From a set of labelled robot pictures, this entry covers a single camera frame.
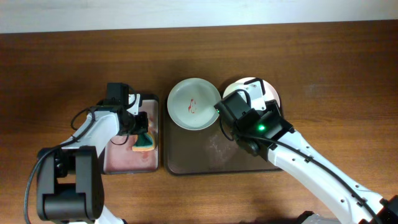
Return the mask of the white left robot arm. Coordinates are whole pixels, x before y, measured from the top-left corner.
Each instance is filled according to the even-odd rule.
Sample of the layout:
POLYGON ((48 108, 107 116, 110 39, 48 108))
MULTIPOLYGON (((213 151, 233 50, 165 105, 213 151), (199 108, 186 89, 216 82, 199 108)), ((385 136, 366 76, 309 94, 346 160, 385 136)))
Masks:
POLYGON ((53 223, 125 223, 104 204, 99 156, 115 136, 148 130, 144 111, 123 106, 92 106, 86 121, 65 142, 38 154, 37 214, 53 223))

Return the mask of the grey-green plate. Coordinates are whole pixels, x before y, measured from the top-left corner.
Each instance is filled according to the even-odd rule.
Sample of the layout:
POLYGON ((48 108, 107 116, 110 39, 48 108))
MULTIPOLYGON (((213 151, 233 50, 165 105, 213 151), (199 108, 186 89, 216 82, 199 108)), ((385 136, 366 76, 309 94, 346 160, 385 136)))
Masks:
POLYGON ((220 93, 212 83, 201 78, 188 78, 170 91, 167 111, 176 125, 198 131, 210 127, 218 119, 214 105, 220 100, 220 93))

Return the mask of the green yellow sponge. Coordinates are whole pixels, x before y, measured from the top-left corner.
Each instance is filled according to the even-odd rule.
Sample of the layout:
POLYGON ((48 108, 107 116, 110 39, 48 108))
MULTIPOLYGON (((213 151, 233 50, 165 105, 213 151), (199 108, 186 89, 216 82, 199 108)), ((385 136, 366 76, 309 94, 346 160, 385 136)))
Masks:
POLYGON ((157 146, 157 130, 152 120, 149 120, 148 132, 138 134, 136 141, 132 145, 132 150, 136 152, 152 151, 157 146))

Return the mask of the pink plate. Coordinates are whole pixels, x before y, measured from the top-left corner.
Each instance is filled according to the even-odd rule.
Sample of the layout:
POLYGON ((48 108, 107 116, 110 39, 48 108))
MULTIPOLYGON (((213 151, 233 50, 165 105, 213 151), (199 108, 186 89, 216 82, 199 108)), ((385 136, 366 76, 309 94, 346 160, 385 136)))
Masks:
POLYGON ((226 98, 235 90, 245 90, 249 94, 251 108, 258 111, 264 111, 267 106, 266 102, 276 100, 278 107, 281 109, 280 97, 275 88, 265 80, 254 77, 246 77, 235 81, 227 86, 222 98, 226 98))

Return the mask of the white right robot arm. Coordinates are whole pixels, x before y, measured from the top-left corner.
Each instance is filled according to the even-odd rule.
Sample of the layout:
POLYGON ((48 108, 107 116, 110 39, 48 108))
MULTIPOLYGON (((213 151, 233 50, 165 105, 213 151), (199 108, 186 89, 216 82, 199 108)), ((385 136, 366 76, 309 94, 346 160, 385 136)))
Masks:
POLYGON ((386 200, 339 170, 284 119, 276 101, 260 111, 242 101, 228 111, 236 142, 298 180, 340 223, 397 223, 397 197, 386 200))

